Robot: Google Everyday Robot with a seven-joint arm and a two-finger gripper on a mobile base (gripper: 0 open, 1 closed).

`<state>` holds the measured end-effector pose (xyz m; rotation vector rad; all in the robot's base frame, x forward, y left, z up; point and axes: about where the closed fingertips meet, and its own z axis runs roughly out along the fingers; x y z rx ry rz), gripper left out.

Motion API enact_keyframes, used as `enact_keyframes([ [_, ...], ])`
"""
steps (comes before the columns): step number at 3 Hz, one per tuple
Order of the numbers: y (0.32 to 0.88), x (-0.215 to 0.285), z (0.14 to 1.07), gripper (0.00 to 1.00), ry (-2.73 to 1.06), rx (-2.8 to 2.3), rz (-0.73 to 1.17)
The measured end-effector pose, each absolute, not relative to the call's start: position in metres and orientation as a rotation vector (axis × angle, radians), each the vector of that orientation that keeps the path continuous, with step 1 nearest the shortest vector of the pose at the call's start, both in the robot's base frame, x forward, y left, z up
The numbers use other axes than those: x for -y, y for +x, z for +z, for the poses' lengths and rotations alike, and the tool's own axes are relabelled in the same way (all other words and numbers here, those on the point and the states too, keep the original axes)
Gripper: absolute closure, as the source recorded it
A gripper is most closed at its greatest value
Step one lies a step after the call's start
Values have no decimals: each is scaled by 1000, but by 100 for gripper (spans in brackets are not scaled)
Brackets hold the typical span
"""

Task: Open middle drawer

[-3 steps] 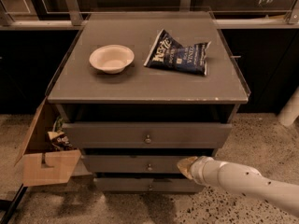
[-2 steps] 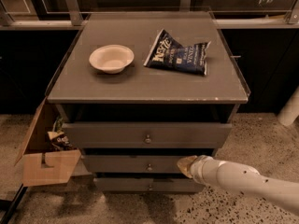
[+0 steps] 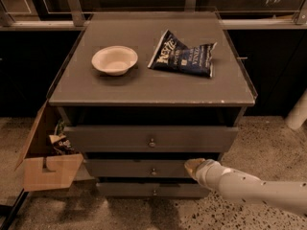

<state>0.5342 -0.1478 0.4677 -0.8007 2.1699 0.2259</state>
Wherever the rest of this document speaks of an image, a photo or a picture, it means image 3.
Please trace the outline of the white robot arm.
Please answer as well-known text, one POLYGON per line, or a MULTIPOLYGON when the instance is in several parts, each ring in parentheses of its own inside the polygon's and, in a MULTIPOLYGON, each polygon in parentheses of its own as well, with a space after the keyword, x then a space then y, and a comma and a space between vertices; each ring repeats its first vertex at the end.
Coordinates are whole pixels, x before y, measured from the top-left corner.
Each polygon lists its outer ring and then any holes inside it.
POLYGON ((184 167, 202 187, 217 192, 223 199, 265 204, 307 217, 307 182, 261 180, 204 158, 189 159, 184 167))

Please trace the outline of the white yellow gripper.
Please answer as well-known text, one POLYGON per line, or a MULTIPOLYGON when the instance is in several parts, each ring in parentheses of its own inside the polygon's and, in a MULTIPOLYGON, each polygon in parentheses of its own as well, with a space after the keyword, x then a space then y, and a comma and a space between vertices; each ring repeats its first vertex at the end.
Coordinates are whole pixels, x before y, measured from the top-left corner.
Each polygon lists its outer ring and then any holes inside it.
POLYGON ((204 158, 197 158, 197 159, 188 159, 184 163, 184 167, 188 174, 193 178, 196 179, 196 171, 200 164, 202 164, 205 161, 204 158))

